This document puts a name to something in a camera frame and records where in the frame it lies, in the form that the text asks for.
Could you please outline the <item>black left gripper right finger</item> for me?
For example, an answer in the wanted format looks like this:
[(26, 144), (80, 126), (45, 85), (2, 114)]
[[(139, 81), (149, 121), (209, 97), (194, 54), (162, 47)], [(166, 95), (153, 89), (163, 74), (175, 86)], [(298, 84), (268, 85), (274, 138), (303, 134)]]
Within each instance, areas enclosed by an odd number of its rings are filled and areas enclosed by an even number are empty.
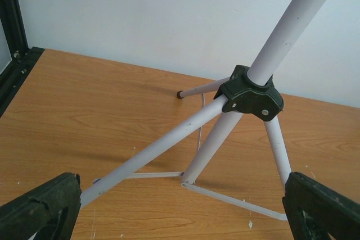
[(299, 172), (282, 198), (294, 239), (359, 239), (359, 204)]

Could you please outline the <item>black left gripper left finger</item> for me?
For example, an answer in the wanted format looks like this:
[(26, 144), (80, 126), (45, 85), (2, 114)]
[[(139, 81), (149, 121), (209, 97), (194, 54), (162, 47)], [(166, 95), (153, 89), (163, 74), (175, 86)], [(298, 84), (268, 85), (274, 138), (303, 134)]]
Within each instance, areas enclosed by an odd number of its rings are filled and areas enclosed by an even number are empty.
[(80, 176), (62, 173), (1, 206), (1, 239), (70, 239), (80, 210)]

